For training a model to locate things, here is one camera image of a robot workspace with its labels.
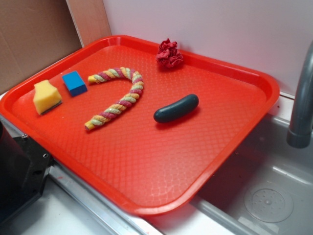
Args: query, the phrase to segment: wooden panel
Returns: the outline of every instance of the wooden panel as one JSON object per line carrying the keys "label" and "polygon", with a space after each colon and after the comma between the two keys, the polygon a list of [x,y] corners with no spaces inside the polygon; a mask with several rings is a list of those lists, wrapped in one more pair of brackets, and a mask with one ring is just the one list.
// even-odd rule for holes
{"label": "wooden panel", "polygon": [[67,0],[67,4],[83,47],[111,35],[102,0]]}

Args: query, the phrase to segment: red crumpled cloth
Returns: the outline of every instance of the red crumpled cloth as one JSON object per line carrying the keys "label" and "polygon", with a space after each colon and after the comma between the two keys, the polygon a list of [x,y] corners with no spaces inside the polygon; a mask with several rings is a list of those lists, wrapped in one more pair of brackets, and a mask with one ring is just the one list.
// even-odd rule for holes
{"label": "red crumpled cloth", "polygon": [[158,53],[156,55],[156,61],[159,65],[173,68],[183,62],[182,54],[176,49],[177,42],[172,42],[167,39],[163,41],[159,48]]}

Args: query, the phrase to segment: braided rope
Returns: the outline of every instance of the braided rope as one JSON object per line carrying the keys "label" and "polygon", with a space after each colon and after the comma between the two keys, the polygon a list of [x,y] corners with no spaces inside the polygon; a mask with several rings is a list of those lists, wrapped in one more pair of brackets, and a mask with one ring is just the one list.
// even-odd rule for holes
{"label": "braided rope", "polygon": [[121,67],[119,69],[109,69],[88,77],[88,81],[90,83],[101,83],[114,78],[122,77],[132,81],[133,86],[131,90],[118,102],[111,105],[100,114],[93,116],[91,120],[86,122],[85,127],[87,130],[92,130],[96,126],[104,125],[106,122],[109,122],[111,119],[120,115],[122,111],[130,108],[139,99],[143,89],[143,80],[141,74],[138,71],[131,70],[129,68]]}

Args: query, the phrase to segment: red plastic tray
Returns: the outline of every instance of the red plastic tray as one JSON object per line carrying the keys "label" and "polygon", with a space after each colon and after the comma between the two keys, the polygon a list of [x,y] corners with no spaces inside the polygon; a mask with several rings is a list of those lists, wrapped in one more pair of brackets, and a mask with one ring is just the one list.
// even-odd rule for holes
{"label": "red plastic tray", "polygon": [[[184,65],[161,69],[158,44],[129,36],[98,40],[10,90],[0,112],[55,159],[124,210],[160,214],[188,202],[267,113],[279,96],[264,73],[181,51]],[[137,103],[105,126],[84,123],[126,94],[131,82],[89,85],[87,77],[116,67],[144,79]],[[88,91],[71,97],[62,75],[78,71]],[[34,84],[48,79],[63,104],[40,116]],[[200,103],[187,116],[156,123],[154,112],[194,93]]]}

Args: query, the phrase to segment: cardboard box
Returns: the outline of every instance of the cardboard box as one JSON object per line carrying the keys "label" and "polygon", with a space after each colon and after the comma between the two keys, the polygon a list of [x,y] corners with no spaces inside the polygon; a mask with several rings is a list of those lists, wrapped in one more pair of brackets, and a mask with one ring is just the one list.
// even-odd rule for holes
{"label": "cardboard box", "polygon": [[0,94],[80,48],[65,0],[0,0]]}

